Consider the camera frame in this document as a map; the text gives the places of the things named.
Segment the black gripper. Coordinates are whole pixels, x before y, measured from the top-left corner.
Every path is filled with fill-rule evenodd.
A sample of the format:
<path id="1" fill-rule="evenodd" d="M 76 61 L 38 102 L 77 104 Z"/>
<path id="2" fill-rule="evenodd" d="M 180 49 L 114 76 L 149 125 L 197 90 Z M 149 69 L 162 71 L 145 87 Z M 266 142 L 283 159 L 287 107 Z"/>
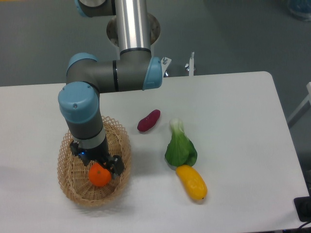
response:
<path id="1" fill-rule="evenodd" d="M 79 147 L 80 144 L 71 141 L 69 148 L 73 156 L 78 157 L 85 167 L 93 165 L 93 161 L 99 163 L 103 168 L 109 168 L 112 174 L 112 179 L 116 179 L 124 172 L 124 163 L 119 155 L 113 157 L 108 151 L 107 138 L 104 141 L 91 149 L 84 149 Z"/>

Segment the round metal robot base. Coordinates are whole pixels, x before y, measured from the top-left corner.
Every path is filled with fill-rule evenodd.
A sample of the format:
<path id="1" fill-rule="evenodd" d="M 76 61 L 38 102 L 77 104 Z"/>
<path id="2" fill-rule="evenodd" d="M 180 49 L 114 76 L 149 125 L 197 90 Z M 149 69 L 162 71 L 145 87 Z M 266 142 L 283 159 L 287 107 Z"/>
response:
<path id="1" fill-rule="evenodd" d="M 151 45 L 154 44 L 158 38 L 160 37 L 161 28 L 157 18 L 148 13 L 148 20 L 150 24 L 150 43 Z M 119 40 L 118 40 L 118 30 L 117 30 L 117 17 L 113 16 L 107 24 L 106 27 L 106 34 L 110 42 L 119 47 Z"/>

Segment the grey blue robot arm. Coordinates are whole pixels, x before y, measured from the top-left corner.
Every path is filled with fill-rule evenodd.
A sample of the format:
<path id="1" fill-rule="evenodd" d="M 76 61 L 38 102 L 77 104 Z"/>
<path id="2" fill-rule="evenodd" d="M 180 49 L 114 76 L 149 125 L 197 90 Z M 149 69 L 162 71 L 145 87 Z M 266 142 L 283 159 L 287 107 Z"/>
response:
<path id="1" fill-rule="evenodd" d="M 73 137 L 71 153 L 84 165 L 91 161 L 120 176 L 124 163 L 110 155 L 102 116 L 100 94 L 159 88 L 163 73 L 161 60 L 151 52 L 151 29 L 143 0 L 77 0 L 85 17 L 115 16 L 120 58 L 99 62 L 94 55 L 71 57 L 67 82 L 58 94 L 60 112 Z"/>

